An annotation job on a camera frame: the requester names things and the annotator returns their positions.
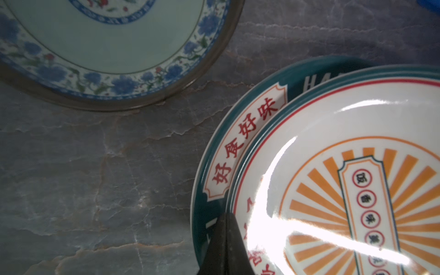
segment blue flower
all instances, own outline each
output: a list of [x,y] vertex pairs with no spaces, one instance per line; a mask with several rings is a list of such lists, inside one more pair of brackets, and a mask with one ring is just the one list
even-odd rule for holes
[[37,55],[41,52],[41,47],[38,46],[35,43],[32,42],[26,42],[25,43],[25,50],[30,54],[30,55]]
[[150,81],[153,80],[154,76],[151,72],[146,72],[144,73],[140,79],[142,79],[143,81]]
[[117,95],[126,95],[133,92],[138,84],[133,79],[121,75],[119,78],[113,79],[111,83],[114,85],[111,89]]
[[17,43],[18,22],[0,13],[0,38],[10,43]]
[[198,24],[200,27],[198,29],[198,34],[202,35],[211,35],[213,34],[220,22],[220,18],[215,16],[214,14],[210,14],[202,18],[202,21]]
[[95,73],[95,72],[86,73],[84,75],[84,78],[95,85],[98,85],[99,83],[101,83],[101,74],[99,74],[99,73]]
[[183,48],[183,53],[188,55],[192,53],[197,47],[198,45],[196,43],[189,41]]
[[208,7],[212,7],[215,2],[216,0],[206,0],[206,4],[208,5]]
[[167,74],[165,75],[166,80],[172,80],[178,77],[182,73],[182,67],[179,65],[173,65],[168,69]]
[[61,81],[66,77],[67,72],[61,67],[41,66],[37,69],[37,74],[49,81]]

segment floral border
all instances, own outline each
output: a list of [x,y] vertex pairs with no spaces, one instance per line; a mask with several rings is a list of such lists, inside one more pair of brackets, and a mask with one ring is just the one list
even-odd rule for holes
[[123,25],[128,24],[131,22],[136,21],[137,19],[143,17],[147,14],[147,12],[151,9],[153,4],[156,0],[148,0],[139,10],[133,12],[129,16],[123,16],[123,17],[108,17],[104,15],[99,15],[95,12],[92,12],[90,9],[88,9],[86,6],[84,6],[82,3],[80,3],[78,0],[69,0],[69,2],[77,8],[81,13],[86,15],[87,17],[90,17],[91,19],[104,23],[104,24],[110,24],[110,25]]
[[121,100],[150,95],[192,71],[218,38],[231,0],[205,0],[186,44],[155,68],[131,74],[99,73],[76,66],[36,41],[0,0],[0,59],[40,84],[87,99]]

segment plate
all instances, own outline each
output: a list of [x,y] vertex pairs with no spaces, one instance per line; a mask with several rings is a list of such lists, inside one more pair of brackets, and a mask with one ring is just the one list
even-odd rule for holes
[[[232,36],[243,3],[0,0],[3,78],[74,108],[151,104],[208,69]],[[25,78],[17,80],[16,72],[46,88],[21,83]]]
[[191,198],[191,230],[199,264],[216,218],[224,213],[238,159],[257,131],[288,101],[342,73],[372,66],[344,56],[325,56],[290,65],[249,90],[214,132],[200,162]]
[[440,69],[383,66],[299,96],[228,201],[257,274],[440,274]]

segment red chinese character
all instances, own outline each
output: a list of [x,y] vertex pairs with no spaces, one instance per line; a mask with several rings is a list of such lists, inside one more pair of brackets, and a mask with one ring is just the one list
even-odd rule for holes
[[260,117],[263,117],[263,120],[266,120],[267,115],[272,115],[272,111],[276,112],[278,109],[272,108],[271,106],[275,104],[275,101],[272,101],[272,99],[265,98],[266,101],[265,104],[261,105],[260,108],[258,108],[258,112],[260,113]]
[[223,166],[220,166],[220,163],[217,163],[216,165],[216,175],[213,177],[213,180],[219,183],[227,183],[226,177],[228,176],[229,172],[231,172],[231,168],[226,167],[226,162],[223,164]]
[[263,251],[252,251],[252,253],[248,252],[249,260],[252,260],[254,266],[257,266],[259,263],[262,262],[262,259],[259,256],[261,254],[264,254],[264,252]]
[[227,157],[229,157],[229,153],[234,154],[234,157],[237,157],[237,150],[243,147],[244,143],[242,143],[240,146],[237,146],[237,143],[235,142],[237,138],[234,138],[230,143],[226,144],[224,148],[226,149]]
[[253,202],[252,202],[252,200],[249,197],[248,198],[248,211],[246,213],[249,213],[251,205],[253,205]]
[[245,223],[245,230],[246,230],[246,234],[245,234],[245,237],[243,238],[243,240],[247,239],[247,224],[246,223]]
[[269,264],[266,265],[266,270],[263,270],[263,273],[261,275],[275,275],[274,271],[269,270]]
[[253,122],[256,118],[250,118],[251,113],[247,114],[245,119],[243,120],[243,124],[239,124],[240,126],[240,133],[239,134],[243,134],[244,136],[246,136],[246,139],[249,136],[249,132],[255,130],[257,128],[257,126],[255,125],[255,123]]

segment gray marble surface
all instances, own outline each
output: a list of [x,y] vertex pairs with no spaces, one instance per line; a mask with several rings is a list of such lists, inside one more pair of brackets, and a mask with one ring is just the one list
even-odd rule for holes
[[328,54],[440,65],[440,16],[415,0],[247,0],[202,78],[129,112],[70,110],[0,83],[1,274],[196,274],[191,189],[210,136],[263,78]]

